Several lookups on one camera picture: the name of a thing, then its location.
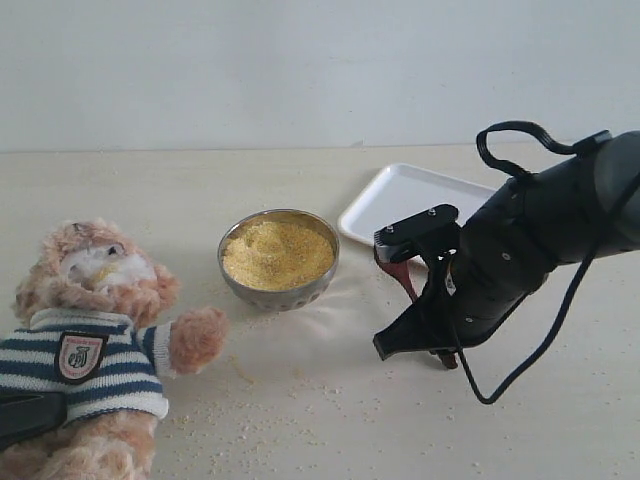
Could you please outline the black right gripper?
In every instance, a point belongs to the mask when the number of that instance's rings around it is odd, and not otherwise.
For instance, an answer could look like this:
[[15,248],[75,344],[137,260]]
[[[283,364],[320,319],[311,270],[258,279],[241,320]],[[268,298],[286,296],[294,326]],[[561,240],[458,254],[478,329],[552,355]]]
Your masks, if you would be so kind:
[[524,236],[483,221],[460,227],[456,250],[425,261],[417,301],[375,334],[381,359],[477,346],[546,281],[550,263]]

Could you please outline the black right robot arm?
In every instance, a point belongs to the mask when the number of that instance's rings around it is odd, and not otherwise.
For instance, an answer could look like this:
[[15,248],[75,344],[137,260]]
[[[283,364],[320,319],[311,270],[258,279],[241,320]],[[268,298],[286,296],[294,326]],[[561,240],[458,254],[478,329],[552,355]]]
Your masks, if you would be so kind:
[[510,177],[464,224],[442,203],[378,230],[383,265],[419,256],[429,269],[422,294],[375,334],[379,356],[484,343],[553,270],[583,261],[638,172],[638,132],[601,132],[551,168]]

